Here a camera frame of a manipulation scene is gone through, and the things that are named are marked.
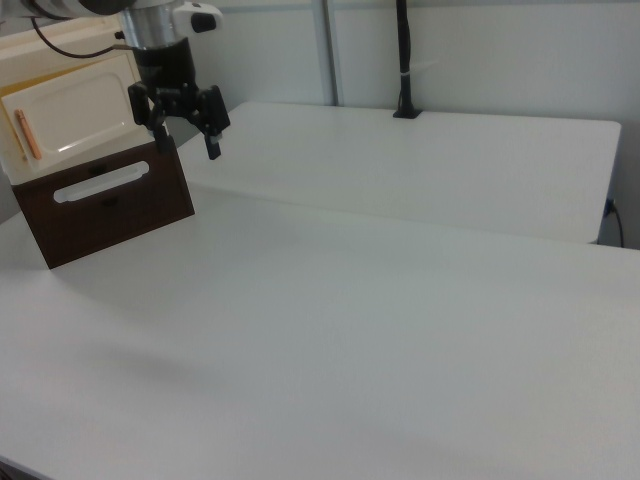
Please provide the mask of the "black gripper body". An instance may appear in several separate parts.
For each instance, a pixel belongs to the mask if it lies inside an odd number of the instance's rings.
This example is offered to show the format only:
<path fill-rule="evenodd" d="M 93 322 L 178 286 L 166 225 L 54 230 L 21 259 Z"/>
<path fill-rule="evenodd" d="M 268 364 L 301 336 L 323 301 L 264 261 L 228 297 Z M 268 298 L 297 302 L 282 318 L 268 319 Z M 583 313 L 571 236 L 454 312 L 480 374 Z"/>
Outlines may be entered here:
<path fill-rule="evenodd" d="M 198 87 L 188 39 L 153 49 L 134 49 L 140 81 L 133 85 L 133 114 L 149 118 L 148 102 L 162 115 L 189 118 L 197 107 Z"/>

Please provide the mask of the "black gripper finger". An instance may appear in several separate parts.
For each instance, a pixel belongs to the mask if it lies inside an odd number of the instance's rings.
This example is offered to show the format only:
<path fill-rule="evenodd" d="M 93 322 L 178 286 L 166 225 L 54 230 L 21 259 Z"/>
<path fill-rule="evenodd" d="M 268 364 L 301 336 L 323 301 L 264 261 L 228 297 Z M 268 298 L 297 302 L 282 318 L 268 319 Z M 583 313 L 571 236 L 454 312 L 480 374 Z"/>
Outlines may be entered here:
<path fill-rule="evenodd" d="M 218 86 L 198 92 L 192 120 L 192 124 L 204 135 L 208 158 L 217 159 L 221 155 L 219 142 L 223 131 L 231 124 Z"/>
<path fill-rule="evenodd" d="M 144 126 L 151 133 L 160 153 L 167 153 L 170 142 L 164 126 L 164 107 L 159 101 L 151 99 L 149 89 L 142 82 L 130 85 L 127 91 L 134 122 Z"/>

